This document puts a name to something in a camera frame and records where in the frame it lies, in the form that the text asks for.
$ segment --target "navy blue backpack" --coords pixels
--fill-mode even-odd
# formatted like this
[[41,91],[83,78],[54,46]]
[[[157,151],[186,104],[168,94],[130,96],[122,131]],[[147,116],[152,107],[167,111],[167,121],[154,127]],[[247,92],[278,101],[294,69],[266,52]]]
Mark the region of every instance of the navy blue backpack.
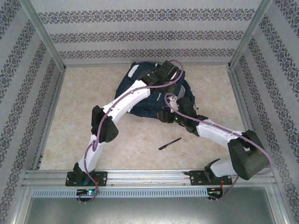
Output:
[[[132,63],[130,70],[127,72],[120,85],[118,86],[115,94],[115,98],[119,97],[124,91],[126,91],[135,80],[145,70],[152,70],[156,67],[160,67],[158,63],[141,62]],[[182,77],[178,80],[174,94],[178,97],[188,97],[193,103],[195,97],[193,96],[189,84],[185,80],[185,72]],[[129,113],[134,114],[138,117],[156,118],[158,119],[157,113],[168,107],[164,101],[164,93],[153,93],[147,98],[136,104]]]

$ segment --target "black mounting bracket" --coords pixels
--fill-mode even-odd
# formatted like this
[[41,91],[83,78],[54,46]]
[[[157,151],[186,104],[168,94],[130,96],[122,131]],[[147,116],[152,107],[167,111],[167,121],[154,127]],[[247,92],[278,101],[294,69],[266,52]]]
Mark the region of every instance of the black mounting bracket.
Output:
[[[91,129],[92,134],[97,135],[100,121],[102,120],[104,115],[105,112],[103,111],[103,108],[100,108],[98,105],[96,105],[93,108],[92,129]],[[111,142],[113,139],[116,138],[117,135],[118,135],[118,129],[115,126],[115,123],[112,121],[112,117],[111,116],[106,117],[101,127],[99,143],[102,143],[104,141]]]
[[232,185],[233,183],[231,176],[214,177],[209,181],[205,176],[204,170],[191,170],[189,172],[185,172],[185,174],[190,176],[190,183],[192,186],[221,185],[221,181],[223,181],[223,185]]
[[[74,171],[67,173],[65,185],[67,187],[95,187],[95,184],[89,179],[85,172],[83,172],[78,163],[74,166]],[[90,176],[97,182],[98,186],[105,187],[107,183],[108,173],[105,171],[92,171]]]

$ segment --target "marble floor tile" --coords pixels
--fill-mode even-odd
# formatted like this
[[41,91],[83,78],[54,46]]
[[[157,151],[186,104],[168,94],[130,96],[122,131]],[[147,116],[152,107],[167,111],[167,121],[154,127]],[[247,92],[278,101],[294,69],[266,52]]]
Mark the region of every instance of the marble floor tile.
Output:
[[[129,67],[68,68],[40,169],[72,169],[90,139],[91,113],[113,101]],[[186,80],[199,105],[198,114],[243,131],[224,65],[186,66]],[[97,169],[203,168],[217,158],[229,158],[217,143],[188,133],[178,124],[125,114],[117,123],[119,135],[107,144]],[[159,147],[182,139],[164,150]]]

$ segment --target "purple cable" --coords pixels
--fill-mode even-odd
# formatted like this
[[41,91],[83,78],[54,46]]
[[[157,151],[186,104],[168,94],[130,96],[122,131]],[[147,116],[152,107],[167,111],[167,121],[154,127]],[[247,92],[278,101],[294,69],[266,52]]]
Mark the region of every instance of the purple cable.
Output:
[[93,201],[96,197],[96,195],[98,194],[99,192],[99,186],[97,184],[97,182],[90,176],[90,174],[88,173],[88,170],[87,170],[87,165],[86,165],[86,157],[87,157],[87,152],[88,150],[90,149],[91,145],[93,146],[93,151],[95,152],[97,147],[98,147],[98,144],[99,144],[99,138],[100,138],[100,132],[101,132],[101,127],[103,125],[103,122],[104,120],[106,119],[106,117],[108,116],[108,114],[113,110],[113,108],[120,102],[122,101],[126,96],[130,95],[130,94],[133,94],[135,91],[138,91],[138,90],[142,90],[142,89],[156,89],[156,88],[164,88],[164,87],[167,87],[167,86],[170,86],[174,83],[176,83],[183,75],[183,72],[184,72],[184,67],[182,65],[181,62],[179,62],[178,60],[170,60],[169,62],[177,62],[180,67],[181,67],[181,73],[179,74],[179,76],[173,80],[172,82],[169,82],[167,84],[163,84],[163,85],[153,85],[153,86],[144,86],[144,87],[139,87],[137,89],[134,89],[130,92],[127,92],[126,94],[124,94],[122,97],[120,97],[109,109],[108,111],[105,113],[105,115],[103,116],[102,120],[100,121],[100,124],[99,124],[99,128],[98,128],[98,133],[97,133],[97,139],[95,141],[93,141],[86,149],[85,151],[85,154],[84,154],[84,169],[85,169],[85,172],[87,174],[87,176],[92,180],[92,182],[94,182],[94,184],[96,185],[95,187],[95,192],[94,192],[94,195],[91,199],[89,199],[87,202],[84,202],[84,204],[87,204],[91,201]]
[[212,195],[209,195],[208,197],[215,199],[217,202],[223,200],[228,195],[228,193],[231,191],[233,186],[237,183],[238,179],[239,179],[239,176],[236,177],[235,181],[232,183],[232,185],[228,188],[228,190],[225,192],[225,194],[221,198],[216,198]]

